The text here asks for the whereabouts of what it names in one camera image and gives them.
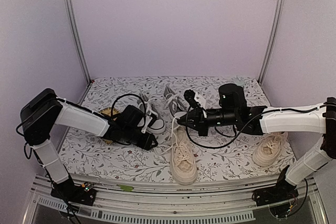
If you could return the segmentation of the grey sneaker with white laces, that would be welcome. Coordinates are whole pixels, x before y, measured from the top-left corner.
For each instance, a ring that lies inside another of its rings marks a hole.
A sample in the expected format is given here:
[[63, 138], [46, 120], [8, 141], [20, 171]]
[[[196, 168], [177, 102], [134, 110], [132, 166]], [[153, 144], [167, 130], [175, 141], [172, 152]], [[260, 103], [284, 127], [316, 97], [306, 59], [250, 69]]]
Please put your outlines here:
[[[153, 130], [152, 134], [162, 134], [164, 133], [166, 129], [166, 125], [162, 117], [160, 116], [159, 112], [157, 109], [154, 107], [154, 104], [151, 99], [149, 99], [144, 93], [140, 93], [139, 95], [141, 99], [143, 100], [144, 103], [140, 99], [138, 99], [138, 107], [139, 109], [143, 112], [145, 111], [145, 115], [150, 115], [150, 116], [157, 116], [157, 120], [150, 125], [151, 129]], [[140, 123], [138, 124], [138, 127], [142, 127], [144, 125], [144, 120], [142, 119]]]

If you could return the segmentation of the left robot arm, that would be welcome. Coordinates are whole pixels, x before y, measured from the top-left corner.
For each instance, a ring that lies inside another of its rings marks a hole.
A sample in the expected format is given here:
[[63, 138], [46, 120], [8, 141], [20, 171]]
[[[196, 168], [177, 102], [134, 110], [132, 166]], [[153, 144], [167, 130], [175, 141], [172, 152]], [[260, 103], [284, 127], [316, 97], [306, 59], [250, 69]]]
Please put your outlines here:
[[119, 113], [99, 113], [57, 96], [50, 88], [28, 102], [19, 117], [16, 132], [24, 138], [52, 181], [58, 184], [58, 192], [67, 200], [77, 197], [78, 188], [69, 181], [70, 175], [50, 139], [55, 126], [84, 131], [123, 145], [135, 145], [146, 151], [158, 145], [154, 134], [146, 129], [150, 120], [145, 111], [127, 105]]

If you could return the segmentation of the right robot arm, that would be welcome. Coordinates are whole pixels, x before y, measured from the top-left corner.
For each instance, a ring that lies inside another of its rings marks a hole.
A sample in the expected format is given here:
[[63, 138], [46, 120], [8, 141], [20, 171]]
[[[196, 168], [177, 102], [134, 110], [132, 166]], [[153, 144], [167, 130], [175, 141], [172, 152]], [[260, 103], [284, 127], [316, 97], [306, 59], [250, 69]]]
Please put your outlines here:
[[249, 107], [244, 89], [229, 83], [219, 87], [218, 109], [206, 109], [204, 98], [192, 90], [184, 93], [190, 105], [178, 124], [207, 136], [208, 129], [233, 125], [239, 133], [264, 135], [273, 132], [313, 132], [321, 134], [315, 146], [285, 168], [271, 190], [276, 201], [284, 200], [292, 188], [335, 158], [335, 98], [325, 103], [295, 108]]

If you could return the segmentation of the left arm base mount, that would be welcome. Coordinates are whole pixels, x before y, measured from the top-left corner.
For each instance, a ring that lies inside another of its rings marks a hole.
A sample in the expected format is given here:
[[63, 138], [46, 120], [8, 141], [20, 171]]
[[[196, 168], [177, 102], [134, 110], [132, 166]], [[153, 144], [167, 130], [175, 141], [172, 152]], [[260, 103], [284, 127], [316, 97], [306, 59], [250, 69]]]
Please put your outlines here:
[[66, 202], [74, 202], [82, 205], [93, 206], [97, 191], [94, 184], [84, 182], [81, 185], [75, 185], [70, 178], [60, 184], [53, 183], [51, 196], [62, 199]]

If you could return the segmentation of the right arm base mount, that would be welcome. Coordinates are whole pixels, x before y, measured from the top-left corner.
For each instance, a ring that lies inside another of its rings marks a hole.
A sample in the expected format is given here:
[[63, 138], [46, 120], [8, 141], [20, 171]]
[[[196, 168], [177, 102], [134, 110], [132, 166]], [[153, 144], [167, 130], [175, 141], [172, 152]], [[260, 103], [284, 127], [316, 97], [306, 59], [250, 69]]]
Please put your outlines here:
[[297, 186], [293, 186], [285, 180], [288, 168], [289, 165], [281, 171], [274, 186], [253, 191], [251, 198], [257, 206], [264, 206], [298, 197]]

